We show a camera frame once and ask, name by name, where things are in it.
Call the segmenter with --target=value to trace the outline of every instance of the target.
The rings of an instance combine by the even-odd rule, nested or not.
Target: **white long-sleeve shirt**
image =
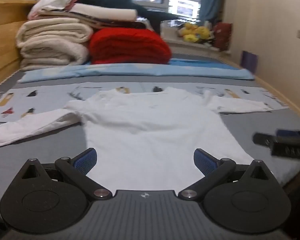
[[[117,189],[178,193],[204,177],[194,165],[197,148],[238,164],[253,160],[219,113],[269,110],[262,102],[221,98],[209,91],[204,97],[175,88],[158,93],[101,91],[85,101],[69,101],[63,109],[0,125],[0,146],[81,122],[87,147],[98,154],[88,177],[113,194]]]

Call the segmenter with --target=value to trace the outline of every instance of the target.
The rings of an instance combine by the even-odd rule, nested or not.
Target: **blue textured pad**
[[[80,159],[74,162],[73,166],[81,171],[84,175],[96,165],[97,163],[97,152],[95,149],[92,149],[87,154],[82,156]]]
[[[202,172],[203,175],[207,176],[209,173],[213,172],[218,168],[218,164],[210,159],[208,156],[203,154],[199,150],[195,150],[194,155],[194,164]]]

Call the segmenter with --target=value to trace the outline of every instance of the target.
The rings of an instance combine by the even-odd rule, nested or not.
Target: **gray ridged panel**
[[[284,240],[280,231],[244,236],[212,223],[192,201],[178,199],[173,191],[118,191],[96,201],[72,227],[48,235],[10,231],[3,240]]]

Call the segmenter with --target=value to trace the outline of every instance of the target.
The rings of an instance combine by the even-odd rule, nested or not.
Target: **pile of bedding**
[[[83,65],[90,56],[95,64],[168,63],[169,46],[136,21],[147,11],[140,8],[119,0],[40,0],[16,36],[21,69]],[[164,20],[162,14],[157,20]]]

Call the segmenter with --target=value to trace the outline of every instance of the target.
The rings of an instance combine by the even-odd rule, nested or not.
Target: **folded red blanket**
[[[171,59],[167,43],[157,33],[144,29],[102,29],[91,37],[89,52],[92,64],[167,64]]]

